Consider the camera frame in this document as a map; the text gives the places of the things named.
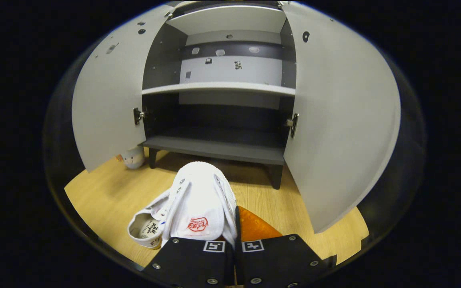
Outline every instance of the white shelf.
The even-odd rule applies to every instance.
[[[247,82],[196,82],[196,83],[183,83],[167,86],[154,87],[143,90],[142,95],[146,94],[159,94],[168,92],[183,92],[183,91],[196,91],[196,90],[241,90],[241,91],[254,91],[261,93],[281,94],[295,96],[295,89],[267,84],[256,84]]]
[[[229,5],[194,11],[167,20],[166,23],[190,36],[221,30],[280,33],[285,21],[286,15],[278,9],[252,5]]]

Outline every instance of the plush toy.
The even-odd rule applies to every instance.
[[[125,153],[120,155],[120,158],[123,158],[124,164],[129,169],[138,169],[145,162],[145,153],[143,151],[143,146],[136,146],[133,149],[129,149]]]

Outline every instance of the cabinet shelf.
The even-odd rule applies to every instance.
[[[197,90],[236,90],[236,91],[254,91],[276,95],[290,95],[295,96],[295,90],[293,88],[267,85],[267,84],[256,84],[248,82],[195,82],[195,83],[183,83],[166,85],[160,87],[154,87],[143,90],[142,95],[148,94],[159,94],[159,93],[173,93],[173,92],[184,92],[184,91],[197,91]]]
[[[177,127],[148,137],[143,146],[219,159],[283,165],[278,133],[227,128]]]

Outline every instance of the white sneaker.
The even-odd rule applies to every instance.
[[[168,208],[161,246],[170,237],[215,240],[223,236],[234,248],[236,197],[223,173],[209,163],[192,162],[179,170],[174,184],[183,179],[189,185],[179,190]]]
[[[157,249],[161,243],[161,233],[164,229],[170,189],[163,192],[149,205],[136,213],[128,225],[129,236],[141,246]]]
[[[135,214],[128,233],[152,249],[163,247],[170,237],[215,240],[220,236],[234,248],[236,206],[231,186],[218,168],[191,162],[179,169],[168,190]]]

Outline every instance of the cabinet door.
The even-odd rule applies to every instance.
[[[133,109],[142,109],[148,51],[171,10],[161,5],[121,25],[86,60],[74,88],[72,126],[87,171],[146,140]]]
[[[399,131],[399,92],[370,42],[289,2],[282,9],[295,40],[293,112],[300,116],[284,158],[318,233],[356,206],[384,171]]]

